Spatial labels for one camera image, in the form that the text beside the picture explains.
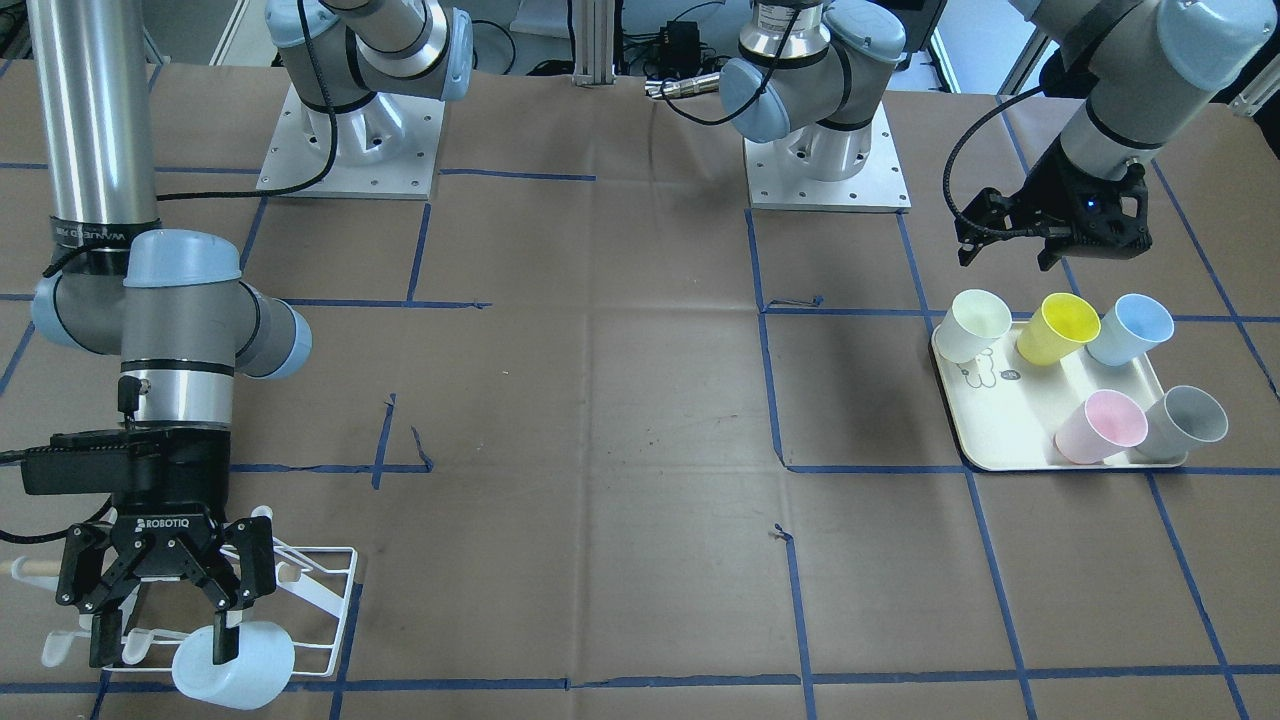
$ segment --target blue cup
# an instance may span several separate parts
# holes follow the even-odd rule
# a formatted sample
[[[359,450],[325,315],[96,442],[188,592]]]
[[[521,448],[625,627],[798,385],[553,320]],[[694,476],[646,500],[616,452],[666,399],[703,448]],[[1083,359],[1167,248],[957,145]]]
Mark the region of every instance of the blue cup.
[[[1097,340],[1087,345],[1089,355],[1103,365],[1119,366],[1174,337],[1174,316],[1146,295],[1129,293],[1116,300],[1102,318]]]

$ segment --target plastic cup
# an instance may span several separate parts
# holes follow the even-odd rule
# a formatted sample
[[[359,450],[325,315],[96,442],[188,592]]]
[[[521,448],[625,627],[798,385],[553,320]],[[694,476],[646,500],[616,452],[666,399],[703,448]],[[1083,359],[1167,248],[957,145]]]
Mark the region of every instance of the plastic cup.
[[[1147,416],[1128,395],[1094,391],[1053,434],[1064,457],[1091,465],[1147,438]]]
[[[1102,318],[1097,340],[1085,346],[1103,365],[1119,366],[1174,337],[1174,316],[1146,295],[1129,293],[1116,300]]]
[[[966,290],[951,301],[933,336],[933,346],[951,363],[968,363],[1004,337],[1012,324],[1014,316],[1004,300],[986,290]]]
[[[1070,292],[1041,302],[1018,336],[1018,354],[1032,365],[1052,365],[1098,337],[1098,311]]]
[[[293,639],[275,623],[239,624],[239,655],[214,665],[214,628],[187,635],[173,656],[178,692],[234,710],[256,710],[275,700],[293,675]]]
[[[1226,437],[1226,411],[1198,387],[1178,386],[1147,409],[1151,430],[1138,452],[1152,460],[1172,460]]]

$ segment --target white tray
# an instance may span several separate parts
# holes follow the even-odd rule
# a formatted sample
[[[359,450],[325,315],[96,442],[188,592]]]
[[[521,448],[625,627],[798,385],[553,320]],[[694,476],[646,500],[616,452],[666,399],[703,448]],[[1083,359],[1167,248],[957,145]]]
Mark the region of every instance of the white tray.
[[[1117,389],[1149,407],[1165,389],[1146,355],[1120,368],[1094,360],[1083,348],[1048,368],[1032,365],[1014,346],[1025,322],[982,355],[956,365],[929,348],[951,413],[960,451],[983,470],[1097,470],[1176,468],[1128,450],[1094,465],[1076,465],[1053,447],[1053,433],[1093,391]]]

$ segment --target metal mounting plate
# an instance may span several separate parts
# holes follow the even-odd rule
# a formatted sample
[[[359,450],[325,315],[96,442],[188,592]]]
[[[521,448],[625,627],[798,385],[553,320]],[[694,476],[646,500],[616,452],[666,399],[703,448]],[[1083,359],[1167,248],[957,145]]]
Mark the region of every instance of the metal mounting plate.
[[[804,165],[787,151],[787,138],[745,143],[746,184],[751,208],[762,210],[826,210],[836,213],[897,213],[911,206],[897,147],[884,106],[872,119],[872,151],[856,176],[840,182],[806,177]]]
[[[444,124],[444,102],[426,97],[396,96],[406,118],[408,142],[396,156],[371,165],[335,163],[323,181],[289,197],[366,197],[430,200],[435,186],[435,160]],[[289,87],[275,123],[275,133],[257,178],[259,190],[303,182],[324,168],[325,155],[307,140],[298,94]]]

